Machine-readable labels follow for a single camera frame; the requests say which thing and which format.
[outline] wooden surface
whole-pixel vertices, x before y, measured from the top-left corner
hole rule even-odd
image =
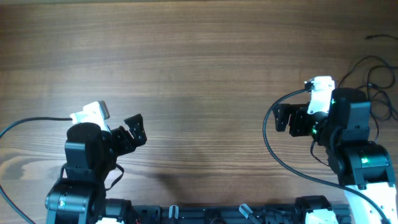
[[[109,197],[163,206],[260,205],[303,195],[343,202],[342,191],[296,177],[271,158],[262,119],[304,80],[339,79],[363,55],[398,64],[396,41],[364,40],[397,35],[397,15],[396,5],[371,1],[2,6],[0,129],[31,116],[68,117],[105,100],[111,128],[141,113],[148,135],[145,146],[119,158],[126,174]],[[347,85],[358,86],[370,64]],[[390,94],[398,103],[396,87]],[[308,100],[304,94],[290,102]],[[71,125],[23,124],[1,139],[1,184],[38,223],[45,222],[44,199],[65,162]],[[310,138],[276,133],[273,120],[268,135],[286,163],[336,182],[310,156]],[[381,123],[380,143],[396,170],[397,135],[397,122]],[[315,154],[326,160],[324,149]],[[0,219],[21,222],[3,199]]]
[[[75,4],[75,3],[101,3],[101,2],[110,3],[110,2],[170,2],[170,1],[175,2],[175,1],[195,1],[195,0],[0,0],[0,4],[21,5],[21,4],[71,4],[71,3]]]

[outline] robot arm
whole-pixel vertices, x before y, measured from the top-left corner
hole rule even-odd
[[[381,145],[368,141],[370,102],[357,89],[334,89],[331,77],[306,82],[311,102],[280,104],[273,110],[275,128],[308,136],[325,146],[328,162],[341,186],[361,192],[375,202],[390,223],[398,223],[395,175],[391,158]],[[380,223],[381,216],[367,201],[345,191],[356,223]]]
[[[243,204],[239,208],[132,206],[130,200],[106,198],[103,182],[109,171],[118,167],[118,156],[134,152],[146,142],[142,116],[125,120],[130,133],[122,126],[109,129],[105,122],[109,113],[103,101],[90,103],[70,116],[75,125],[67,132],[67,163],[45,200],[48,224],[351,223],[348,205],[332,205],[324,196],[296,198],[293,204]],[[62,177],[64,169],[67,178]]]

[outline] white plastic part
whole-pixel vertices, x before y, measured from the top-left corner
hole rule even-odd
[[[96,222],[96,224],[119,224],[119,222],[115,218],[102,218],[102,220]]]
[[[338,222],[333,211],[316,209],[305,215],[305,224],[338,224]]]
[[[335,81],[329,76],[315,77],[308,82],[312,83],[311,102],[308,106],[308,114],[322,111],[329,113],[331,92],[335,89]]]
[[[386,217],[390,220],[391,224],[398,224],[396,203],[397,190],[395,185],[390,187],[388,186],[388,183],[385,182],[367,184],[366,190],[359,190],[357,185],[347,185],[346,187],[361,192],[365,196],[369,197],[379,206],[379,208],[381,208]],[[355,223],[381,223],[380,214],[371,204],[351,192],[344,191],[344,194],[346,195],[351,211],[353,212]]]
[[[241,206],[239,206],[239,211],[242,213],[242,215],[245,218],[249,218],[249,215],[253,213],[253,211],[245,203],[241,204]]]
[[[104,101],[92,102],[84,106],[83,111],[73,113],[70,117],[72,118],[73,124],[85,122],[95,123],[100,126],[102,131],[111,132],[108,125],[105,123],[105,120],[109,118],[109,112]]]
[[[178,219],[179,210],[180,210],[179,207],[176,206],[176,205],[170,206],[170,208],[169,208],[169,218]]]

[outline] wooden table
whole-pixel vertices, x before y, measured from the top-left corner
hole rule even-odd
[[[397,6],[348,1],[140,2],[0,7],[0,129],[31,116],[68,117],[104,100],[111,128],[141,113],[148,142],[119,158],[124,178],[108,197],[135,205],[293,202],[341,190],[286,171],[267,152],[262,120],[282,95],[319,75],[341,78],[363,55],[398,64]],[[346,86],[358,86],[359,68]],[[388,73],[380,71],[381,81]],[[397,102],[397,88],[390,91]],[[289,100],[304,103],[303,94]],[[70,122],[32,122],[1,139],[1,184],[38,223],[65,162]],[[306,174],[336,182],[310,156],[310,137],[268,135],[275,152]],[[398,167],[396,121],[380,143]],[[323,148],[315,154],[323,161]],[[112,172],[107,185],[119,175]],[[20,217],[0,199],[0,223]]]

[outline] black cable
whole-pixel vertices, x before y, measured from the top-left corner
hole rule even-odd
[[[310,148],[311,156],[314,157],[318,162],[320,162],[320,163],[322,163],[323,165],[325,165],[325,166],[328,167],[328,166],[329,166],[328,164],[322,162],[318,157],[316,157],[316,156],[313,154],[313,147],[315,146],[315,143],[316,143],[316,140],[314,139],[314,140],[312,141],[312,143],[311,143],[311,148]]]
[[[398,40],[398,37],[394,37],[393,35],[389,35],[389,34],[367,35],[365,37],[365,40],[374,39],[376,37],[389,37],[389,38],[393,38],[394,40]]]
[[[113,186],[115,186],[115,184],[117,184],[117,183],[119,182],[119,180],[121,180],[122,177],[123,177],[123,174],[124,174],[124,169],[123,169],[123,167],[121,167],[121,165],[119,165],[119,164],[116,164],[116,167],[122,172],[122,174],[120,174],[119,177],[116,178],[116,179],[112,182],[110,188],[105,188],[105,191],[111,190],[111,188],[112,188]]]
[[[376,129],[377,129],[377,133],[376,133],[376,137],[374,138],[374,142],[377,143],[377,141],[379,140],[379,124],[377,123],[377,119],[374,117],[374,115],[371,113],[371,117],[374,120],[374,123],[376,124]]]
[[[390,84],[388,84],[387,86],[379,86],[379,85],[376,85],[376,84],[374,84],[374,83],[371,83],[371,81],[370,81],[370,79],[371,79],[371,74],[372,74],[372,72],[373,72],[374,70],[376,70],[376,69],[378,69],[378,68],[388,68],[390,71],[392,71],[392,72],[391,72],[392,80],[391,80]],[[379,119],[379,120],[388,120],[388,119],[390,119],[390,118],[393,118],[393,119],[397,120],[396,117],[395,117],[395,115],[394,115],[394,113],[397,113],[397,111],[396,111],[396,109],[394,108],[394,106],[392,105],[391,100],[390,100],[388,94],[384,91],[384,90],[386,90],[386,89],[388,89],[388,88],[391,88],[391,87],[395,84],[395,82],[396,82],[396,76],[395,76],[395,73],[394,73],[394,70],[395,70],[395,69],[398,69],[398,67],[395,67],[395,66],[389,66],[389,67],[387,67],[387,66],[385,66],[385,65],[377,65],[377,66],[373,66],[373,67],[368,71],[368,77],[367,77],[367,79],[366,79],[366,94],[367,94],[368,100],[369,100],[370,102],[372,102],[372,101],[378,101],[378,102],[384,104],[385,106],[387,106],[387,110],[388,110],[387,116],[386,116],[386,118],[384,118],[384,119],[383,119],[383,118],[380,118],[380,117],[378,117],[378,116],[376,116],[376,115],[374,115],[374,117],[377,118],[377,119]],[[370,96],[370,89],[377,90],[377,93],[374,94],[372,97]],[[386,100],[385,100],[385,101],[377,100],[377,99],[376,99],[376,96],[377,96],[378,94],[382,94]]]
[[[380,214],[380,216],[381,216],[381,218],[382,218],[382,223],[388,224],[389,221],[388,221],[386,215],[383,213],[383,211],[378,207],[378,205],[376,205],[376,203],[374,203],[370,198],[368,198],[368,197],[365,196],[364,194],[362,194],[362,193],[360,193],[360,192],[357,192],[356,190],[353,190],[353,189],[351,189],[351,188],[348,188],[348,187],[345,187],[345,186],[340,186],[340,185],[335,184],[335,183],[333,183],[333,182],[321,180],[321,179],[314,178],[314,177],[311,177],[311,176],[309,176],[309,175],[303,174],[303,173],[301,173],[301,172],[299,172],[299,171],[297,171],[297,170],[291,168],[290,166],[288,166],[287,164],[285,164],[283,161],[281,161],[281,160],[275,155],[274,151],[271,149],[271,146],[269,145],[269,142],[268,142],[268,139],[267,139],[266,128],[267,128],[267,120],[268,120],[268,117],[269,117],[269,115],[271,114],[272,110],[273,110],[280,102],[286,100],[287,98],[289,98],[289,97],[291,97],[291,96],[298,95],[298,94],[300,94],[300,93],[304,93],[304,92],[306,92],[306,91],[308,91],[308,90],[298,90],[298,91],[295,91],[295,92],[293,92],[293,93],[289,93],[288,95],[285,95],[285,96],[283,96],[282,98],[280,98],[279,100],[277,100],[277,101],[276,101],[274,104],[272,104],[272,106],[268,109],[268,111],[267,111],[267,113],[266,113],[266,116],[264,117],[264,122],[263,122],[263,125],[262,125],[262,136],[264,137],[264,142],[265,142],[265,144],[266,144],[266,146],[267,146],[267,148],[268,148],[269,153],[273,156],[273,158],[274,158],[280,165],[282,165],[284,168],[286,168],[287,170],[291,171],[292,173],[294,173],[294,174],[296,174],[296,175],[298,175],[298,176],[300,176],[300,177],[303,177],[303,178],[305,178],[305,179],[307,179],[307,180],[311,180],[311,181],[314,181],[314,182],[317,182],[317,183],[320,183],[320,184],[325,184],[325,185],[328,185],[328,186],[331,186],[331,187],[336,187],[336,188],[341,189],[341,190],[346,190],[346,191],[348,191],[348,192],[351,192],[352,194],[355,194],[355,195],[357,195],[357,196],[363,198],[365,201],[367,201],[369,204],[371,204],[371,205],[377,210],[377,212],[379,212],[379,214]]]
[[[10,124],[8,127],[6,127],[0,133],[0,139],[11,128],[17,126],[18,124],[24,123],[24,122],[28,122],[28,121],[71,121],[71,120],[72,120],[71,118],[49,118],[49,117],[36,117],[36,118],[22,119],[22,120],[14,122],[14,123]],[[4,189],[2,188],[1,184],[0,184],[0,193],[1,193],[2,197],[5,199],[5,201],[11,206],[11,208],[13,208],[24,220],[26,220],[30,224],[34,224],[35,223],[21,209],[19,209],[18,206],[16,204],[14,204],[14,202],[12,202],[12,200],[8,197],[8,195],[6,194]]]
[[[367,59],[369,59],[369,58],[375,58],[375,59],[377,59],[378,61],[380,61],[381,63],[383,63],[383,64],[386,66],[386,68],[388,68],[388,69],[390,70],[390,72],[391,72],[392,74],[394,74],[394,70],[392,69],[392,67],[391,67],[383,58],[380,58],[380,57],[375,56],[375,55],[368,55],[368,56],[366,56],[365,58],[362,58],[361,60],[359,60],[359,61],[354,65],[354,67],[343,77],[343,79],[341,79],[341,81],[340,81],[339,84],[338,84],[338,88],[340,88],[341,84],[343,84],[343,82],[346,80],[346,78],[349,77],[349,76],[355,71],[356,67],[357,67],[360,63],[362,63],[363,61],[365,61],[365,60],[367,60]]]
[[[334,151],[335,150],[335,139],[336,139],[336,134],[337,132],[343,130],[343,127],[340,125],[337,125],[330,133],[329,136],[329,149]]]

